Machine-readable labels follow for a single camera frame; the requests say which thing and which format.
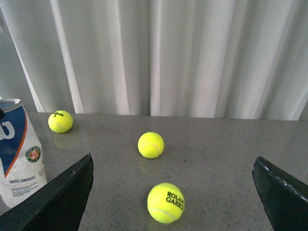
blue and white label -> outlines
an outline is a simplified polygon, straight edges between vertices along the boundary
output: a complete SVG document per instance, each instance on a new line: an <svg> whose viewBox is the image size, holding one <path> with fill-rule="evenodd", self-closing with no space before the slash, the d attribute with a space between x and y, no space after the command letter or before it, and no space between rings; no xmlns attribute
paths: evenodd
<svg viewBox="0 0 308 231"><path fill-rule="evenodd" d="M0 121L0 158L5 176L8 175L19 154L26 131L27 117L22 105L6 112Z"/></svg>

black object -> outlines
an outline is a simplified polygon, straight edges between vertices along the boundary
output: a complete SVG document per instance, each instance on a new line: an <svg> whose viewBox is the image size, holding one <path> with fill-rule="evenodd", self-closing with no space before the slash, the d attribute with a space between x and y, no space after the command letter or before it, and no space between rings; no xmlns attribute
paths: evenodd
<svg viewBox="0 0 308 231"><path fill-rule="evenodd" d="M0 120L5 117L4 111L0 108Z"/></svg>
<svg viewBox="0 0 308 231"><path fill-rule="evenodd" d="M0 231L77 231L93 183L86 155L0 217Z"/></svg>
<svg viewBox="0 0 308 231"><path fill-rule="evenodd" d="M263 157L252 175L274 230L308 231L308 186Z"/></svg>

metal can lid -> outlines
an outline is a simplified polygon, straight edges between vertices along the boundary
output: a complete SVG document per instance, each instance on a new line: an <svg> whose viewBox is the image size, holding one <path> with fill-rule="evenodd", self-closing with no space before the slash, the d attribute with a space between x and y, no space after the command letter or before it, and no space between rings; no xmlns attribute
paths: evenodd
<svg viewBox="0 0 308 231"><path fill-rule="evenodd" d="M0 100L0 108L4 112L11 111L21 105L20 99Z"/></svg>

roland garros emblem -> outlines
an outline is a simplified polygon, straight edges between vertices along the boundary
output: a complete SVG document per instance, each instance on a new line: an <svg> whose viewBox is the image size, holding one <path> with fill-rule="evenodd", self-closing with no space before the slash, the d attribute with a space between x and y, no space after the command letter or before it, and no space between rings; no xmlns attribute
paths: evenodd
<svg viewBox="0 0 308 231"><path fill-rule="evenodd" d="M31 163L37 162L40 158L40 148L37 146L30 148L26 152L26 158Z"/></svg>

table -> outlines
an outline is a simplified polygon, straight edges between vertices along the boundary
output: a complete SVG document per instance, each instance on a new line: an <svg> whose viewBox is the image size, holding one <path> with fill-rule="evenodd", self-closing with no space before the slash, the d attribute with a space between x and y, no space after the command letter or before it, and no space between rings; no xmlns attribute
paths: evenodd
<svg viewBox="0 0 308 231"><path fill-rule="evenodd" d="M94 161L94 182L81 231L272 231L251 171L262 156L308 183L308 122L73 114L64 134L48 127L49 113L28 116L42 144L48 181L84 155ZM159 133L165 150L142 157L139 137ZM162 182L185 197L181 218L160 224L147 195ZM0 214L8 208L0 202Z"/></svg>

